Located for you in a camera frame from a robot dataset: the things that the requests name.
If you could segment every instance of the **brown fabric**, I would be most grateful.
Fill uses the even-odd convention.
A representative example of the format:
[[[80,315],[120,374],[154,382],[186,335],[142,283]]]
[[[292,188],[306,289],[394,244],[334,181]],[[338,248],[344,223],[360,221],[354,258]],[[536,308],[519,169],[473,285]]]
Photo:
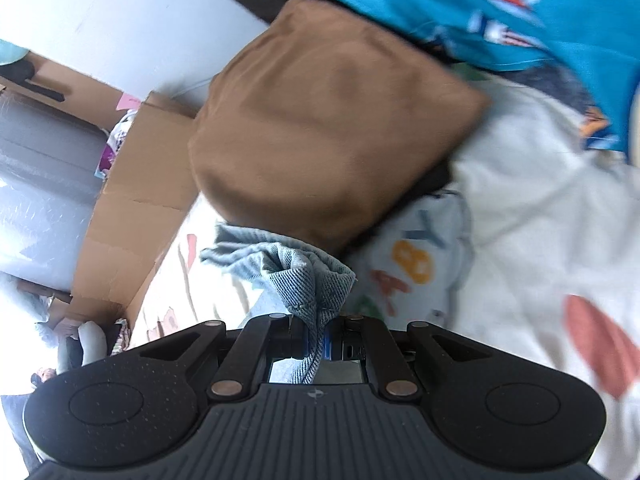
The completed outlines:
[[[191,164],[228,222],[337,254],[487,105],[392,33],[327,2],[291,0],[212,81]]]

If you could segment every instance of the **brown cloth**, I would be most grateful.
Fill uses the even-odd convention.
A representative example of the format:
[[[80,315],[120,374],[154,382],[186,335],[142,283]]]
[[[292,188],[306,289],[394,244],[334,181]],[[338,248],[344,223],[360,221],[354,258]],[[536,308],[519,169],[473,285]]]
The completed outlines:
[[[290,0],[212,81],[191,164],[229,223],[337,254],[465,139],[487,105],[381,27],[327,2]]]

